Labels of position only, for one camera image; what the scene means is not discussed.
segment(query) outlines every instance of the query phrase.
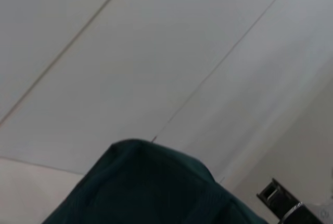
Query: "green bag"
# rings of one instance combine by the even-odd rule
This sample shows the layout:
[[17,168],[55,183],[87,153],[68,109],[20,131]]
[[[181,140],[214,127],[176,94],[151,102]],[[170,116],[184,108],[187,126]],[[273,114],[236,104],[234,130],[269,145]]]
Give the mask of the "green bag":
[[266,223],[198,160],[141,140],[112,145],[44,224]]

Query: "black buckle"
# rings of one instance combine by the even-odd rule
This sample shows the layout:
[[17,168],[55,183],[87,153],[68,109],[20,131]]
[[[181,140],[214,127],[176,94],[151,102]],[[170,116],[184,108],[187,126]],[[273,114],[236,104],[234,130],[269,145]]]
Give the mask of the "black buckle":
[[278,181],[272,182],[257,197],[283,224],[323,224],[308,208]]

